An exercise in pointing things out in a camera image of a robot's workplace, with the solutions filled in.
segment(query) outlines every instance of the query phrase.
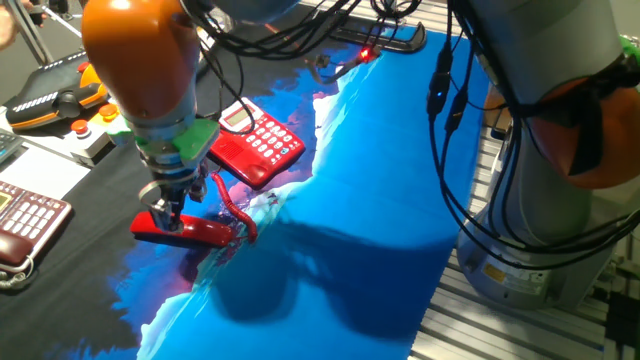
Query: black cable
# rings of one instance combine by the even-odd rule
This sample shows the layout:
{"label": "black cable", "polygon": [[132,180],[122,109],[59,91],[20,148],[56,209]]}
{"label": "black cable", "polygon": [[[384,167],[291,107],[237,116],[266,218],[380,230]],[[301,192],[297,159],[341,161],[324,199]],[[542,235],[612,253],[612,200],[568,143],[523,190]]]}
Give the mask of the black cable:
{"label": "black cable", "polygon": [[[461,118],[462,118],[462,113],[464,112],[464,106],[466,105],[465,101],[466,101],[466,92],[468,90],[468,83],[469,83],[469,79],[470,79],[470,73],[471,73],[471,68],[472,68],[472,61],[473,61],[473,48],[471,49],[471,52],[469,54],[469,58],[468,58],[468,63],[467,63],[467,72],[465,75],[465,83],[463,84],[462,89],[459,90],[459,93],[456,95],[456,98],[454,99],[454,104],[452,106],[452,110],[451,113],[449,115],[449,119],[447,121],[447,139],[450,138],[450,136],[452,135],[453,131],[455,131],[455,129],[457,128],[457,124],[460,122]],[[455,120],[454,123],[455,125],[453,127],[449,126],[449,122],[451,120]],[[435,145],[435,135],[434,135],[434,130],[433,130],[433,126],[434,126],[434,121],[435,121],[435,115],[430,114],[430,131],[431,131],[431,142],[432,142],[432,152],[435,152],[437,154],[437,147]],[[504,165],[504,170],[501,171],[499,178],[498,178],[498,185],[496,186],[497,189],[500,189],[501,187],[501,183],[504,179],[504,175],[507,173],[507,169],[509,169],[509,162],[511,160],[511,158],[513,156],[516,156],[516,160],[514,161],[514,164],[511,165],[511,170],[513,170],[515,167],[517,167],[517,155],[519,155],[519,146],[520,146],[520,135],[521,134],[515,134],[515,136],[513,137],[513,140],[509,143],[509,149],[507,150],[507,159],[505,160],[505,165]],[[437,157],[434,158],[434,162],[436,162],[436,164],[438,163]],[[513,171],[510,172],[510,183],[513,182],[513,175],[515,173]],[[531,246],[527,243],[525,243],[524,241],[522,241],[521,239],[518,239],[518,237],[514,237],[516,240],[519,240],[519,242],[522,244],[522,247],[524,247],[525,249],[522,249],[522,247],[520,246],[515,246],[511,243],[505,242],[504,240],[500,239],[497,237],[497,233],[495,235],[489,233],[486,229],[484,229],[482,226],[480,226],[474,219],[472,219],[472,217],[466,212],[466,210],[464,208],[462,208],[459,204],[459,202],[457,200],[455,200],[455,197],[453,196],[453,194],[451,194],[450,190],[448,189],[448,186],[446,186],[446,182],[444,181],[444,171],[442,171],[442,177],[441,177],[441,192],[443,193],[443,197],[446,199],[447,202],[449,202],[449,197],[451,197],[454,202],[456,203],[458,209],[465,214],[465,217],[467,217],[473,224],[474,226],[478,227],[479,229],[481,229],[483,232],[485,232],[490,238],[493,238],[494,240],[497,240],[507,246],[510,247],[514,247],[517,248],[519,250],[523,250],[523,251],[528,251],[528,252],[532,252],[532,253],[544,253],[544,254],[562,254],[562,253],[576,253],[578,251],[582,251],[582,250],[588,250],[588,249],[592,249],[594,247],[598,247],[600,246],[603,241],[607,241],[610,237],[614,236],[617,237],[618,235],[620,235],[620,231],[619,229],[614,230],[613,232],[611,232],[610,234],[606,234],[603,236],[600,236],[599,238],[593,239],[591,241],[589,241],[588,243],[582,243],[582,244],[577,244],[571,247],[566,247],[566,248],[560,248],[561,246],[564,246],[566,242],[568,241],[573,241],[573,240],[577,240],[577,239],[584,239],[584,237],[586,236],[586,233],[581,234],[581,237],[570,237],[570,238],[566,238],[563,239],[561,242],[563,244],[558,244],[555,243],[553,245],[550,246],[542,246],[542,247],[538,247],[538,246]],[[497,191],[494,191],[494,193],[492,194],[492,200],[490,202],[490,206],[489,206],[489,217],[491,218],[492,212],[493,212],[493,204],[495,204],[495,198],[497,195]],[[505,219],[505,210],[504,210],[504,204],[506,204],[506,202],[503,202],[503,222],[508,223],[508,220],[504,220]],[[604,229],[605,227],[600,227],[598,229],[592,229],[590,232],[588,232],[589,234],[593,234],[596,231],[598,231],[599,229]]]}
{"label": "black cable", "polygon": [[302,18],[302,20],[300,20],[300,22],[298,23],[298,25],[303,24],[305,21],[307,21],[310,17],[312,17],[313,15],[316,14],[316,12],[318,11],[318,9],[320,9],[320,6],[322,6],[322,4],[324,4],[327,0],[322,0],[318,3],[318,5],[316,5],[311,11],[309,11],[309,13],[307,15],[305,15],[305,17]]}
{"label": "black cable", "polygon": [[456,43],[453,45],[453,48],[451,48],[451,52],[455,52],[456,49],[458,48],[458,45],[460,44],[460,40],[462,40],[462,35],[464,35],[464,31],[460,30],[460,35],[458,35],[458,40],[456,40]]}
{"label": "black cable", "polygon": [[447,38],[444,43],[445,46],[449,45],[449,47],[451,47],[451,36],[453,36],[453,1],[447,0]]}
{"label": "black cable", "polygon": [[204,57],[205,61],[207,62],[207,64],[209,65],[209,67],[211,68],[211,71],[213,71],[214,74],[216,74],[216,76],[218,77],[218,79],[220,79],[220,82],[224,85],[224,87],[231,93],[231,95],[234,97],[234,99],[236,99],[236,101],[240,102],[240,105],[242,106],[242,108],[244,109],[244,111],[246,111],[246,113],[249,115],[249,119],[251,120],[251,126],[249,127],[248,130],[245,131],[232,131],[229,130],[227,128],[225,128],[224,126],[220,126],[220,128],[223,131],[226,131],[230,134],[235,134],[235,135],[248,135],[251,134],[253,132],[253,130],[255,130],[256,128],[256,120],[253,117],[253,113],[252,111],[249,109],[249,107],[247,106],[247,104],[244,103],[244,101],[242,100],[242,98],[238,95],[238,93],[231,87],[231,85],[229,85],[229,83],[224,79],[224,77],[222,76],[222,74],[220,74],[220,72],[218,72],[218,70],[215,68],[215,66],[213,65],[213,62],[211,61],[211,59],[209,58],[209,55],[207,54],[207,52],[204,50],[204,47],[202,46],[202,44],[200,44],[200,52],[202,53],[202,56]]}
{"label": "black cable", "polygon": [[242,97],[242,92],[244,91],[244,68],[242,67],[242,60],[240,60],[240,56],[236,55],[236,63],[238,64],[238,71],[240,72],[240,86],[238,89],[238,96]]}
{"label": "black cable", "polygon": [[518,159],[520,157],[520,145],[522,140],[522,123],[520,122],[520,119],[517,117],[517,115],[513,117],[512,137],[514,137],[513,141],[515,144],[513,149],[514,161],[509,169],[506,169],[506,168],[502,169],[502,171],[504,172],[508,171],[509,176],[507,177],[507,184],[505,185],[504,194],[502,195],[502,204],[501,204],[502,206],[500,210],[500,216],[502,217],[502,225],[504,226],[505,230],[507,230],[507,233],[509,233],[509,236],[518,242],[524,242],[524,240],[520,239],[520,237],[515,233],[515,231],[513,231],[513,228],[511,228],[511,225],[509,224],[509,219],[507,216],[509,195],[511,194],[511,186],[513,185],[513,179],[515,178],[516,170],[518,168]]}
{"label": "black cable", "polygon": [[[223,31],[214,29],[211,24],[206,21],[206,16],[202,15],[202,11],[199,11],[199,9],[197,9],[196,6],[193,6],[190,2],[183,2],[187,5],[186,7],[190,7],[189,11],[187,11],[189,16],[191,16],[192,19],[194,19],[194,21],[209,34],[209,36],[213,37],[220,46],[232,53],[240,56],[258,57],[267,60],[290,60],[304,56],[328,38],[332,31],[342,25],[346,20],[346,17],[351,13],[351,11],[353,11],[360,0],[355,0],[347,10],[340,13],[338,13],[338,10],[345,6],[349,0],[338,0],[327,11],[320,13],[315,18],[254,42],[249,42],[232,34],[227,34]],[[315,40],[314,34],[327,22],[330,22],[329,26],[326,27],[319,38]],[[272,47],[264,46],[274,39],[283,37],[286,37],[286,39],[278,45]],[[284,50],[285,48],[294,45],[296,41],[303,37],[305,37],[303,45],[296,47],[293,50]]]}
{"label": "black cable", "polygon": [[378,40],[380,40],[380,35],[382,35],[382,29],[384,29],[384,22],[387,20],[386,17],[382,17],[381,18],[382,21],[380,21],[380,29],[378,29],[378,34],[376,35],[376,38],[373,39],[373,44],[371,47],[375,47],[376,45],[378,45]]}
{"label": "black cable", "polygon": [[[456,89],[456,91],[460,91],[460,88],[458,87],[458,84],[456,84],[456,81],[453,80],[453,76],[451,77],[451,85],[453,85],[453,87]],[[480,111],[494,111],[494,110],[502,110],[502,109],[506,109],[508,108],[506,103],[502,103],[496,107],[492,107],[492,108],[485,108],[482,106],[478,106],[474,103],[472,103],[471,101],[467,101],[467,105],[471,106],[474,109],[478,109]]]}
{"label": "black cable", "polygon": [[422,0],[410,0],[410,1],[403,2],[402,5],[404,5],[407,2],[411,3],[411,5],[409,5],[409,7],[406,8],[405,10],[397,10],[397,8],[399,8],[400,5],[397,5],[396,9],[393,9],[390,7],[390,5],[386,1],[382,0],[381,2],[382,2],[382,7],[380,7],[380,5],[378,5],[378,2],[375,0],[370,1],[371,8],[378,14],[379,17],[401,19],[403,17],[413,14],[413,12],[418,9],[418,6],[422,2]]}
{"label": "black cable", "polygon": [[[449,147],[449,140],[450,140],[451,134],[447,134],[447,137],[445,138],[445,142],[444,142],[444,147],[443,147],[443,159],[446,159],[446,152],[448,150]],[[440,174],[443,174],[443,168],[441,168],[439,166],[439,159],[438,159],[438,152],[437,152],[437,147],[435,149],[435,152],[433,152],[433,161],[436,165],[436,171]],[[582,260],[585,260],[599,252],[601,252],[602,250],[608,248],[609,246],[612,246],[613,244],[615,244],[617,241],[619,241],[620,239],[622,239],[624,236],[626,236],[625,233],[620,233],[617,234],[616,236],[612,237],[611,239],[609,239],[608,241],[604,242],[603,244],[601,244],[600,246],[594,248],[593,250],[586,252],[585,254],[579,255],[575,258],[572,258],[570,260],[567,261],[563,261],[563,262],[559,262],[559,263],[555,263],[555,264],[551,264],[551,265],[545,265],[545,266],[529,266],[529,265],[522,265],[520,263],[516,263],[516,262],[512,262],[512,261],[508,261],[505,260],[504,258],[502,258],[500,255],[495,254],[493,251],[491,251],[489,248],[487,248],[481,241],[479,241],[478,239],[476,239],[474,237],[474,235],[464,226],[464,224],[462,223],[462,221],[460,220],[460,218],[458,217],[458,214],[455,212],[455,210],[451,207],[451,203],[449,202],[449,199],[445,197],[445,205],[447,206],[447,209],[449,210],[449,212],[451,213],[451,215],[453,216],[455,222],[458,224],[458,226],[460,227],[460,229],[465,233],[465,235],[467,235],[467,237],[474,242],[478,247],[480,247],[485,253],[487,253],[487,255],[491,256],[492,258],[506,264],[509,265],[513,268],[516,269],[522,269],[522,270],[531,270],[531,271],[543,271],[543,270],[553,270],[553,269],[558,269],[558,268],[562,268],[565,266],[569,266],[572,264],[575,264],[577,262],[580,262]],[[638,217],[638,219],[629,224],[627,227],[629,229],[634,229],[635,226],[637,226],[638,224],[640,224],[640,217]]]}

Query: blue mat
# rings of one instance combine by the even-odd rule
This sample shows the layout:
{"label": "blue mat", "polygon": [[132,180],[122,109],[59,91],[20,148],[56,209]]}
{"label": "blue mat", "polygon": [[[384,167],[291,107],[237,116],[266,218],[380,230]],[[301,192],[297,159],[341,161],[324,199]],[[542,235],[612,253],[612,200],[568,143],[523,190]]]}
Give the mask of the blue mat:
{"label": "blue mat", "polygon": [[[337,88],[300,71],[295,83],[276,84],[273,96],[253,98],[307,145],[263,193],[225,175],[234,201],[259,224],[257,243],[237,241],[210,254],[191,292],[167,298],[148,324],[141,314],[159,301],[153,289],[179,287],[170,280],[175,270],[162,269],[174,269],[184,251],[140,243],[129,257],[128,286],[114,285],[119,309],[140,329],[140,349],[97,358],[406,359],[458,234],[439,192],[425,113],[443,42],[444,35],[429,33],[421,52],[384,53]],[[349,46],[332,59],[357,51]],[[458,83],[468,51],[463,40],[453,70]],[[482,104],[487,89],[476,66],[470,100]],[[469,107],[451,141],[447,176],[463,204],[480,126],[481,113]],[[214,193],[185,213],[224,215]]]}

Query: white label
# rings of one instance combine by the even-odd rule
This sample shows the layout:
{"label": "white label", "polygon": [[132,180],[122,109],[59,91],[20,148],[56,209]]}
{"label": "white label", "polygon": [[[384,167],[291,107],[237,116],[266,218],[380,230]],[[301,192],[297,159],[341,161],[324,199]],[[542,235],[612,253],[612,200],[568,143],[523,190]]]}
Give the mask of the white label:
{"label": "white label", "polygon": [[[495,247],[492,247],[491,251],[507,261],[519,263],[521,265],[530,265],[514,259]],[[516,269],[494,259],[491,256],[487,256],[487,260],[482,266],[482,272],[493,281],[504,285],[506,288],[533,295],[540,295],[550,273],[549,270],[533,271]]]}

